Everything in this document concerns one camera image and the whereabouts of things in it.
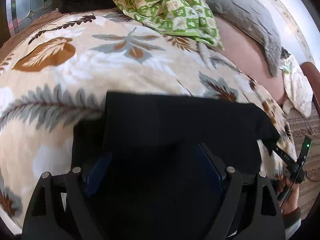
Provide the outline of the person's right hand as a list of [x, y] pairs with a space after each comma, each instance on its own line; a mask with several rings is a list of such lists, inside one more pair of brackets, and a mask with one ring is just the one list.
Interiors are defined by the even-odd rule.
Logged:
[[284, 187], [291, 187], [291, 191], [287, 196], [287, 199], [281, 205], [281, 211], [283, 215], [287, 215], [292, 213], [296, 209], [298, 209], [298, 198], [299, 198], [299, 185], [296, 183], [292, 183], [289, 178], [283, 177], [279, 182], [278, 191], [282, 192]]

